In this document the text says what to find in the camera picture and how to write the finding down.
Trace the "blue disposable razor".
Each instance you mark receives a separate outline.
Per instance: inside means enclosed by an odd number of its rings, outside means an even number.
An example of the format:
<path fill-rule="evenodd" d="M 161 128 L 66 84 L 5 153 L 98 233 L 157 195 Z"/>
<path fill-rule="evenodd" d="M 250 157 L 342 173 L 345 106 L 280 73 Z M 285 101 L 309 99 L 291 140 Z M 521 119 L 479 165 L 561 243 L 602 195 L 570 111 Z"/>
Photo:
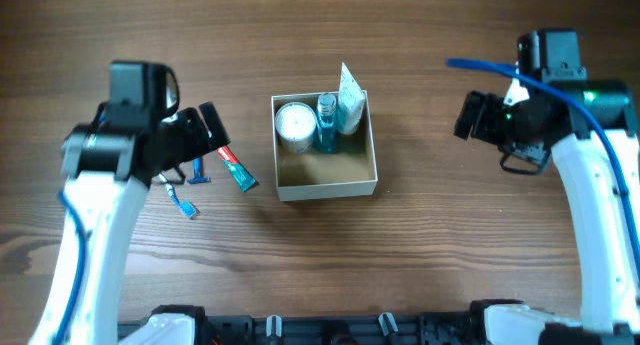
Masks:
<path fill-rule="evenodd" d="M 193 160 L 193 176 L 187 180 L 191 185 L 208 183 L 211 181 L 210 177 L 204 175 L 203 160 L 201 157 Z"/>

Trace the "red green toothpaste tube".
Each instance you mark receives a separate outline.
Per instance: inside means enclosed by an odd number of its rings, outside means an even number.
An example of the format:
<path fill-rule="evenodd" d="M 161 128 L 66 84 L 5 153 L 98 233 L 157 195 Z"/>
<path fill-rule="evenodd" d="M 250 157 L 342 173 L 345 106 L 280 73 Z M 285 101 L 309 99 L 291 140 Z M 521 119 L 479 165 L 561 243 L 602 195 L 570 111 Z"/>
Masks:
<path fill-rule="evenodd" d="M 258 185 L 257 180 L 244 167 L 228 146 L 222 146 L 218 148 L 216 152 L 223 160 L 226 168 L 242 192 L 247 192 Z"/>

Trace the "blue white toothbrush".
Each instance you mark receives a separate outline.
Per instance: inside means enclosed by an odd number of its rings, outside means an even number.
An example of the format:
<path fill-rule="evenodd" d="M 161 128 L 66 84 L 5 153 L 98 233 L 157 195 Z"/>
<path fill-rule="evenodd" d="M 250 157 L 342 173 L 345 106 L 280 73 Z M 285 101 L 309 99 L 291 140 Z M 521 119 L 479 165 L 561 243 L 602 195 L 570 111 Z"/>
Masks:
<path fill-rule="evenodd" d="M 198 215 L 197 208 L 188 201 L 181 201 L 177 196 L 175 187 L 169 182 L 169 180 L 162 173 L 158 175 L 158 178 L 161 180 L 162 184 L 166 189 L 167 194 L 169 195 L 173 203 L 178 207 L 180 213 L 189 220 L 195 219 L 196 216 Z"/>

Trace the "white round cotton swab jar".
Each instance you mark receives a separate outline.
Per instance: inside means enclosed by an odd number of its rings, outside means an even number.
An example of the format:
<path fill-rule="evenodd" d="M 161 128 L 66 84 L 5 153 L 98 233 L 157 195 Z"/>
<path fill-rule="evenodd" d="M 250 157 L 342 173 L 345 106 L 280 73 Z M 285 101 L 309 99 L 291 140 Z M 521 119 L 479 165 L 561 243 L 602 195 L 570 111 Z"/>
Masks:
<path fill-rule="evenodd" d="M 289 102 L 276 112 L 275 129 L 282 147 L 290 153 L 304 153 L 314 142 L 316 116 L 302 102 Z"/>

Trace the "blue mouthwash bottle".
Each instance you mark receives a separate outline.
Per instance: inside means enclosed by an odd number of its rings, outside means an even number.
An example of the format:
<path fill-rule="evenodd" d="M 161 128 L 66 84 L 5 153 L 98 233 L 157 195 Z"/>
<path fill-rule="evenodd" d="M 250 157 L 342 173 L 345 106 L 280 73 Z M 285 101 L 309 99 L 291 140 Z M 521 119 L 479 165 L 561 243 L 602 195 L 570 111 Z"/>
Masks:
<path fill-rule="evenodd" d="M 316 103 L 316 139 L 318 151 L 336 152 L 336 107 L 337 99 L 332 93 L 323 93 Z"/>

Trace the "white floral squeeze tube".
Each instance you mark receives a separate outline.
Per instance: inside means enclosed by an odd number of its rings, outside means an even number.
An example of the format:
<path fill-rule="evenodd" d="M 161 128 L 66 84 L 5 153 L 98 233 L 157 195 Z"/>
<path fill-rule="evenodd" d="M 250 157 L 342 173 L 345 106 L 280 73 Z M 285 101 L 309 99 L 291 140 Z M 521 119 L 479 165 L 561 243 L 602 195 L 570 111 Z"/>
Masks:
<path fill-rule="evenodd" d="M 338 91 L 337 130 L 343 135 L 354 134 L 365 105 L 365 95 L 345 63 L 341 65 Z"/>

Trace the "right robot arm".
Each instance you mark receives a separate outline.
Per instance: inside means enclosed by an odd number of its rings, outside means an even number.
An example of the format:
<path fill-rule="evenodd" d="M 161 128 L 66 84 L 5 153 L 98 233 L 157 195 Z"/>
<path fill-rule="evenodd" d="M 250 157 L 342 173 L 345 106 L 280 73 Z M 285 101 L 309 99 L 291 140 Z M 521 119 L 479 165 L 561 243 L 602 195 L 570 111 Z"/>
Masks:
<path fill-rule="evenodd" d="M 635 344 L 639 340 L 639 122 L 629 87 L 589 78 L 577 33 L 518 40 L 515 64 L 451 58 L 454 68 L 510 79 L 504 96 L 472 91 L 454 133 L 498 148 L 537 175 L 554 165 L 568 199 L 581 276 L 580 315 L 513 300 L 478 301 L 487 344 Z"/>

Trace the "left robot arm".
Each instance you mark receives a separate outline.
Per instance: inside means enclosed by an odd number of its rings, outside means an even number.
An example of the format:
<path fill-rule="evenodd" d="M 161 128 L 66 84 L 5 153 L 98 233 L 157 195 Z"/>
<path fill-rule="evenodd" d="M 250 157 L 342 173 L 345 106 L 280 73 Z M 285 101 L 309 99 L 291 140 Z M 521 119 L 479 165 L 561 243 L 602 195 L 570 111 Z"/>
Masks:
<path fill-rule="evenodd" d="M 153 179 L 229 144 L 210 102 L 181 109 L 174 71 L 114 60 L 109 97 L 61 147 L 64 228 L 32 344 L 114 344 L 137 219 Z"/>

